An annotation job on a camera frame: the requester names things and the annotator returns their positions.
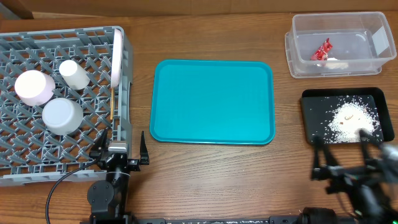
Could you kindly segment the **clear plastic bin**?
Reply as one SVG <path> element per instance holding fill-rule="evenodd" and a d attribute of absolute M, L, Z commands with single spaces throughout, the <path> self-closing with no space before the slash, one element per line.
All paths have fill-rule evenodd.
<path fill-rule="evenodd" d="M 329 57 L 348 63 L 346 69 L 328 69 L 326 60 L 311 60 L 329 38 Z M 391 28 L 381 12 L 297 14 L 285 34 L 285 52 L 294 78 L 377 75 L 397 57 Z"/>

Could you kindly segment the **white crumpled tissue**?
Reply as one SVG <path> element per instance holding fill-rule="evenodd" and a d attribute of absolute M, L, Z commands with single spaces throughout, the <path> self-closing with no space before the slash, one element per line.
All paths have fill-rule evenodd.
<path fill-rule="evenodd" d="M 348 63 L 341 62 L 339 59 L 334 57 L 327 58 L 326 62 L 323 65 L 328 69 L 346 69 L 349 67 Z"/>

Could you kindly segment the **grey green bowl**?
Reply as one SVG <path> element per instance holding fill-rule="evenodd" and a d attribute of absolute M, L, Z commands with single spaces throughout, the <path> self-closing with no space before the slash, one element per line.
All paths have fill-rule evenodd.
<path fill-rule="evenodd" d="M 72 100 L 55 98 L 45 105 L 42 119 L 51 133 L 67 135 L 80 127 L 83 120 L 83 109 Z"/>

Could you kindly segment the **red snack wrapper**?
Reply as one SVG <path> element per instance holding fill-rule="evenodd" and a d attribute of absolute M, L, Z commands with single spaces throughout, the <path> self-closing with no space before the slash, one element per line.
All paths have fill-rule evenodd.
<path fill-rule="evenodd" d="M 315 53 L 311 56 L 311 60 L 327 60 L 328 53 L 333 48 L 330 43 L 330 39 L 327 38 L 324 43 L 315 51 Z"/>

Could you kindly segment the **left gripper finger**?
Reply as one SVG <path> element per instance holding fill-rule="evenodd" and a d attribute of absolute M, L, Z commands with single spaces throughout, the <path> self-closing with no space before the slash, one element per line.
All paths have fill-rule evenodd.
<path fill-rule="evenodd" d="M 101 136 L 99 139 L 93 144 L 89 151 L 89 157 L 91 159 L 97 159 L 101 157 L 101 153 L 103 152 L 103 149 L 106 147 L 106 142 L 107 142 L 107 135 L 108 135 L 108 130 L 104 129 L 101 132 Z"/>
<path fill-rule="evenodd" d="M 141 141 L 140 141 L 140 165 L 149 165 L 149 153 L 146 146 L 146 140 L 144 136 L 144 132 L 141 132 Z"/>

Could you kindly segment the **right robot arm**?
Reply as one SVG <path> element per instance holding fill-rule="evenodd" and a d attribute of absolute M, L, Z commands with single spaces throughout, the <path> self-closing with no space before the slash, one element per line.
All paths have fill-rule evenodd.
<path fill-rule="evenodd" d="M 319 136 L 314 136 L 311 179 L 328 180 L 328 194 L 346 193 L 358 223 L 397 223 L 397 210 L 381 184 L 397 187 L 397 147 L 379 142 L 365 130 L 359 131 L 364 165 L 345 169 Z"/>

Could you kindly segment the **cardboard backdrop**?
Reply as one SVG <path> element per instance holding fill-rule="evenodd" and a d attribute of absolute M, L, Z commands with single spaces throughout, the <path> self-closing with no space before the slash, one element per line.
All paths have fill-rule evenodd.
<path fill-rule="evenodd" d="M 130 17 L 397 10 L 397 0 L 9 0 L 1 4 L 24 19 L 33 18 L 35 12 Z"/>

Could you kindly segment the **wooden chopstick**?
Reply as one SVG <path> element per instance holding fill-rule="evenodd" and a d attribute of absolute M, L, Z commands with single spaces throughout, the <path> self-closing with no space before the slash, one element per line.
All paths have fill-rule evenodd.
<path fill-rule="evenodd" d="M 114 119 L 114 88 L 111 88 L 111 98 L 110 98 L 110 120 Z"/>

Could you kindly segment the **pile of rice grains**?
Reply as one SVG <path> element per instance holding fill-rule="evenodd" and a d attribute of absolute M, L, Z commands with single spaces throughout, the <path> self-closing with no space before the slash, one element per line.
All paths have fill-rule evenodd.
<path fill-rule="evenodd" d="M 302 99 L 303 121 L 309 142 L 318 136 L 326 144 L 360 142 L 364 130 L 384 140 L 376 104 L 371 95 L 318 96 Z"/>

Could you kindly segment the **white cup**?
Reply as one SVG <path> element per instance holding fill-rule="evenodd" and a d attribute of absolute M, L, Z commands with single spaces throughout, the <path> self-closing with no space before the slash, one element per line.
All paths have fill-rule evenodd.
<path fill-rule="evenodd" d="M 59 66 L 59 72 L 68 86 L 74 90 L 81 90 L 88 86 L 90 79 L 86 70 L 73 60 L 66 60 Z"/>

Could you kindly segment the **black rectangular tray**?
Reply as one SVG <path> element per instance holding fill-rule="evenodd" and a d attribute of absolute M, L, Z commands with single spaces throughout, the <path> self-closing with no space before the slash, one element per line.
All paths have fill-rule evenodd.
<path fill-rule="evenodd" d="M 364 130 L 377 142 L 395 138 L 384 93 L 376 87 L 305 90 L 300 99 L 307 142 L 360 142 Z"/>

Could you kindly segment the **teal serving tray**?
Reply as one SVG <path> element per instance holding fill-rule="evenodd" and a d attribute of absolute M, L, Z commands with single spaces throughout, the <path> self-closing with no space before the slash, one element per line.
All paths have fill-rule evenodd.
<path fill-rule="evenodd" d="M 276 133 L 271 67 L 250 61 L 160 62 L 150 133 L 160 142 L 269 144 Z"/>

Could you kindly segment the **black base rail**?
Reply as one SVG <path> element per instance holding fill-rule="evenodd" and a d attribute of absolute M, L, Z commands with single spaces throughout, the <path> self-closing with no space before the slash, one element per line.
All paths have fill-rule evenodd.
<path fill-rule="evenodd" d="M 132 224 L 295 224 L 298 216 L 271 216 L 260 219 L 224 219 L 224 220 L 166 220 L 164 218 L 133 219 Z"/>

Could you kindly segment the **pink white bowl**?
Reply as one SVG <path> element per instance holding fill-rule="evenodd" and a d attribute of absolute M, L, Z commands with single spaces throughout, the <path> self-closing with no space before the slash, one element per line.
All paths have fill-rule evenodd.
<path fill-rule="evenodd" d="M 55 81 L 38 70 L 28 70 L 20 74 L 14 85 L 17 96 L 28 106 L 39 106 L 53 96 Z"/>

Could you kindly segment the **large white round plate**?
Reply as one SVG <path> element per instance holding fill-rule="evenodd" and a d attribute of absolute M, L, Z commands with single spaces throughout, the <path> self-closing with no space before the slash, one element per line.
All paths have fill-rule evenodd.
<path fill-rule="evenodd" d="M 123 35 L 119 29 L 114 30 L 113 54 L 111 61 L 111 88 L 119 85 L 123 58 Z"/>

